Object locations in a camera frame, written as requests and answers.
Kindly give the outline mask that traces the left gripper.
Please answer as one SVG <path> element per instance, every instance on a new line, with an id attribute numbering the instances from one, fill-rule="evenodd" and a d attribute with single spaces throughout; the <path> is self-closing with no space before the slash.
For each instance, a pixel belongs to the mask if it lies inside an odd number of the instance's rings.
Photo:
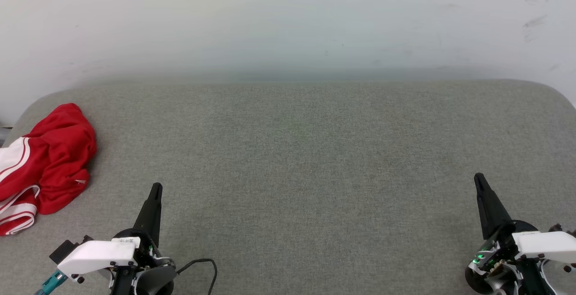
<path id="1" fill-rule="evenodd" d="M 161 200 L 162 184 L 154 183 L 140 209 L 135 229 L 126 229 L 114 236 L 139 237 L 141 245 L 135 253 L 135 264 L 111 269 L 110 295 L 172 295 L 176 265 L 157 248 L 160 246 Z"/>

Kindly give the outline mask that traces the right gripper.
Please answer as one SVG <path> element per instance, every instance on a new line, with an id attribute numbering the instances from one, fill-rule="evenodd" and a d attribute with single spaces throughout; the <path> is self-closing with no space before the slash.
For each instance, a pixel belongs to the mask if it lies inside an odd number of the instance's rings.
<path id="1" fill-rule="evenodd" d="M 538 260 L 515 259 L 518 250 L 512 237 L 513 233 L 537 229 L 524 221 L 512 221 L 483 173 L 474 175 L 474 183 L 486 241 L 465 270 L 466 282 L 481 295 L 540 295 Z"/>

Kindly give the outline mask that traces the red and white shirt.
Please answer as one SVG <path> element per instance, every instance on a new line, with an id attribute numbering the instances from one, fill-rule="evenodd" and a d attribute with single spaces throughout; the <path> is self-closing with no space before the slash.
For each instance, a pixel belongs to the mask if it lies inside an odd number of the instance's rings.
<path id="1" fill-rule="evenodd" d="M 0 237 L 32 227 L 88 186 L 95 130 L 74 103 L 62 104 L 30 133 L 0 149 Z"/>

